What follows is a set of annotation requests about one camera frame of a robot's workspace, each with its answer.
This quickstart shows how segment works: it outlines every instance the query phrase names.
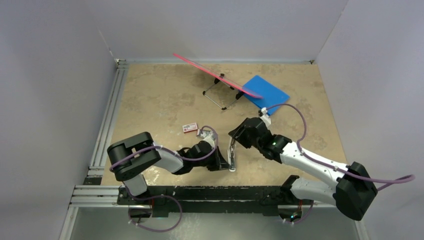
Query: white wall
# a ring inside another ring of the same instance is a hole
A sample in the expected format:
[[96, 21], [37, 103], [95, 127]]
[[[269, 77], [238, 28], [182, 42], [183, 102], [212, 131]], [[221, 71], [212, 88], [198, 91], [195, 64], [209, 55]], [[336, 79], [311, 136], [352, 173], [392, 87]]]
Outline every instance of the white wall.
[[0, 236], [57, 239], [114, 61], [83, 0], [0, 1]]
[[115, 58], [315, 59], [348, 0], [86, 0]]
[[319, 66], [349, 162], [371, 176], [416, 180], [378, 193], [371, 239], [424, 236], [424, 1], [350, 0]]

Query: tan floor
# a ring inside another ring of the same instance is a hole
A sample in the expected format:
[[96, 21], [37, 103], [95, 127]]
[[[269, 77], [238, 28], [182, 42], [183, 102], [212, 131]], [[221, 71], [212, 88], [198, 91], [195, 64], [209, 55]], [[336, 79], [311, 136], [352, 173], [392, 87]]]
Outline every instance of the tan floor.
[[[233, 81], [244, 84], [260, 75], [290, 95], [288, 103], [302, 111], [308, 134], [302, 145], [319, 155], [346, 163], [339, 134], [330, 110], [326, 92], [316, 65], [291, 64], [206, 64]], [[153, 139], [170, 148], [191, 147], [199, 141], [194, 132], [182, 133], [182, 125], [196, 122], [209, 125], [219, 134], [219, 147], [226, 157], [228, 132], [245, 118], [256, 117], [258, 108], [242, 97], [228, 110], [221, 111], [202, 95], [213, 77], [188, 64], [133, 64], [119, 109], [112, 143], [141, 132], [150, 132]], [[219, 83], [210, 95], [220, 104], [233, 100], [235, 91]], [[271, 116], [270, 130], [297, 140], [303, 132], [298, 114], [282, 107]], [[197, 167], [185, 175], [172, 175], [158, 167], [144, 171], [149, 185], [179, 186], [263, 186], [281, 185], [288, 176], [311, 178], [299, 169], [265, 159], [256, 149], [236, 148], [236, 172], [209, 172]], [[102, 185], [120, 185], [114, 175], [105, 171]]]

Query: black metal frame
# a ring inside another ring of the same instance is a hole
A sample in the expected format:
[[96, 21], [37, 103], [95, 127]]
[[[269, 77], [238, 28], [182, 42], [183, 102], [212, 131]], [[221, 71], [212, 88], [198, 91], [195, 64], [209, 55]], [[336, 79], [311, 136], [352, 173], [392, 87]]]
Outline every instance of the black metal frame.
[[[182, 206], [184, 213], [256, 213], [264, 216], [280, 216], [278, 206], [299, 204], [290, 191], [298, 176], [290, 176], [282, 186], [149, 186], [148, 191], [137, 198], [172, 196]], [[125, 187], [119, 188], [118, 205], [149, 205], [130, 197]], [[304, 205], [311, 204], [303, 200]], [[155, 198], [153, 217], [167, 217], [180, 209], [169, 198]]]

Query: red and white box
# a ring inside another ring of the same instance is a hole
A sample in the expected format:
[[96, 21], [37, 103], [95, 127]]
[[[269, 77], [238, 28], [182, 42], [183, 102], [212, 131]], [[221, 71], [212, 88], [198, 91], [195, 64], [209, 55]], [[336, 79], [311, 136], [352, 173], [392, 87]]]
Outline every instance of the red and white box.
[[190, 123], [190, 124], [182, 126], [182, 132], [185, 133], [185, 134], [189, 133], [189, 132], [196, 131], [197, 129], [198, 129], [197, 123]]

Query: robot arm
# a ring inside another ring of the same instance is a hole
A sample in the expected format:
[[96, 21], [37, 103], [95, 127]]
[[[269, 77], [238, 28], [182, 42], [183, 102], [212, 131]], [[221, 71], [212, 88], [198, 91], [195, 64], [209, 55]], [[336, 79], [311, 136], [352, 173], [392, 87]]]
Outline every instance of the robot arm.
[[266, 114], [266, 109], [259, 111], [259, 116], [246, 118], [241, 125], [228, 134], [243, 147], [253, 146], [258, 149], [266, 159], [293, 166], [321, 180], [313, 181], [299, 176], [290, 176], [289, 179], [292, 179], [288, 181], [290, 191], [296, 198], [334, 205], [347, 217], [361, 220], [377, 195], [375, 185], [315, 163], [303, 156], [303, 152], [320, 162], [369, 178], [364, 166], [357, 162], [346, 165], [332, 161], [304, 148], [303, 152], [300, 152], [291, 139], [272, 134], [268, 130], [271, 119]]
[[[179, 158], [196, 159], [206, 156], [215, 147], [214, 137], [213, 134], [210, 134], [193, 147], [184, 147], [173, 152], [173, 154], [162, 150], [162, 147], [145, 151], [119, 164], [112, 169], [112, 172], [117, 181], [124, 183], [131, 195], [143, 197], [144, 195], [149, 195], [149, 192], [142, 173], [150, 166], [165, 169], [174, 175], [189, 173], [193, 167], [207, 167], [209, 171], [226, 170], [229, 165], [221, 155], [218, 146], [216, 146], [216, 150], [212, 155], [200, 161], [187, 161]], [[150, 133], [142, 132], [112, 144], [107, 148], [107, 154], [113, 165], [133, 154], [133, 151], [136, 152], [153, 146], [160, 145], [153, 141]]]

